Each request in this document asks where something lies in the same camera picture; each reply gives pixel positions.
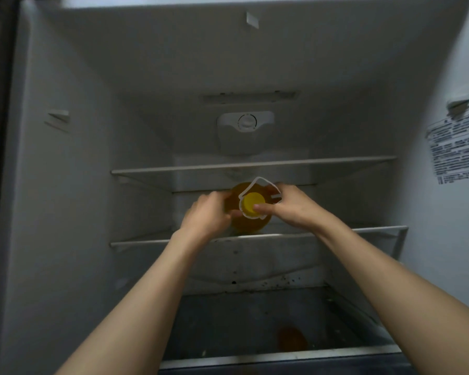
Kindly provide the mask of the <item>white thermostat control dial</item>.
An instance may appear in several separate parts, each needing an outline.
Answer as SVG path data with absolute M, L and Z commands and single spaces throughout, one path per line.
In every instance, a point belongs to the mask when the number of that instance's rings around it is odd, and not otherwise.
M 273 126 L 275 114 L 272 111 L 251 111 L 224 113 L 217 118 L 217 126 L 228 126 L 241 133 L 255 132 L 262 126 Z

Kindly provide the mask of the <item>white refrigerator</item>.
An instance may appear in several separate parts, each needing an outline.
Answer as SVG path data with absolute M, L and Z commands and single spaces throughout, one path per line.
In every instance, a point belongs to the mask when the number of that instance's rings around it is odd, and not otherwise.
M 0 0 L 0 375 L 51 375 L 155 262 L 114 239 L 201 194 L 112 170 L 396 156 L 296 185 L 469 306 L 469 179 L 429 125 L 469 110 L 469 0 Z M 224 113 L 272 111 L 241 133 Z

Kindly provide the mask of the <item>clear crisper drawer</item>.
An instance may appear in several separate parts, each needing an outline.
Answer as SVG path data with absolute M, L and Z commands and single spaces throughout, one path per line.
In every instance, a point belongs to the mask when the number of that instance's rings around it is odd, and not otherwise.
M 373 317 L 331 287 L 184 296 L 162 371 L 398 354 Z

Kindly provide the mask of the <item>glass refrigerator shelf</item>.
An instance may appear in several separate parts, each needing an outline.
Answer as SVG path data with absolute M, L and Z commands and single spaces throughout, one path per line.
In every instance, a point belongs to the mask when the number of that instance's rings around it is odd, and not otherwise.
M 380 243 L 388 254 L 398 255 L 403 246 L 409 228 L 407 226 L 353 226 L 353 231 L 366 239 Z M 137 253 L 138 251 L 158 255 L 169 244 L 172 230 L 141 235 L 130 239 L 114 239 L 107 244 L 107 249 L 114 255 Z M 261 257 L 272 254 L 292 254 L 293 252 L 312 251 L 319 246 L 319 240 L 313 233 L 282 224 L 270 224 L 261 232 L 235 233 L 228 230 L 212 239 L 205 248 L 208 258 L 224 255 Z
M 111 175 L 128 178 L 172 193 L 230 189 L 242 182 L 263 177 L 271 182 L 315 185 L 397 160 L 396 156 L 336 157 L 147 167 L 112 170 Z

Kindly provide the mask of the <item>person's left forearm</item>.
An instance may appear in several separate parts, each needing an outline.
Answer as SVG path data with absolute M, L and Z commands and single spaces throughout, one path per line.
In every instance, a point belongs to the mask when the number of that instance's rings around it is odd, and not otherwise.
M 158 372 L 186 279 L 212 233 L 183 227 L 148 271 L 55 375 L 150 375 Z

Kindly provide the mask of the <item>person's left hand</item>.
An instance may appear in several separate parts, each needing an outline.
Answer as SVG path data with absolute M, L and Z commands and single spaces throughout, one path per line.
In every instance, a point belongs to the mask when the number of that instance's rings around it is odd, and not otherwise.
M 229 191 L 213 191 L 200 197 L 187 210 L 180 231 L 206 243 L 231 226 L 231 214 L 225 210 Z

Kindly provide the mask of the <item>yellow oil bottle with handle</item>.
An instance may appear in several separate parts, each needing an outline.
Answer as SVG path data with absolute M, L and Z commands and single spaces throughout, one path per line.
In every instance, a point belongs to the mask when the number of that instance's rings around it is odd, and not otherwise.
M 231 189 L 224 201 L 226 212 L 238 210 L 241 215 L 231 221 L 233 235 L 258 233 L 271 220 L 271 214 L 260 214 L 254 205 L 277 204 L 281 201 L 281 191 L 277 185 L 263 177 L 256 177 L 251 182 L 242 182 Z

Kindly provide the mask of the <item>person's right forearm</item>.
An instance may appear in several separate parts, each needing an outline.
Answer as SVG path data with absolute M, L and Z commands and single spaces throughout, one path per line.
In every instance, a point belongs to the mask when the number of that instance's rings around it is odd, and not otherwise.
M 339 259 L 419 375 L 469 375 L 469 307 L 330 214 L 313 232 Z

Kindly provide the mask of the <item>white printed label sticker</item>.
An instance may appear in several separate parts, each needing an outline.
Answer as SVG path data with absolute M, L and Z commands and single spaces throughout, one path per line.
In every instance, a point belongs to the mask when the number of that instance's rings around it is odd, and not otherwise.
M 469 110 L 429 125 L 425 138 L 438 184 L 469 179 Z

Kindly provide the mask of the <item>person's right hand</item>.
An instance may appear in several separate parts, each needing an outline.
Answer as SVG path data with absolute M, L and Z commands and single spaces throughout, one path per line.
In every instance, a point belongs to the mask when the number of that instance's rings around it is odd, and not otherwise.
M 313 233 L 321 233 L 337 222 L 338 219 L 333 214 L 319 206 L 297 186 L 281 182 L 276 186 L 281 195 L 281 200 L 277 202 L 282 205 L 281 214 L 260 215 L 275 215 L 293 227 Z

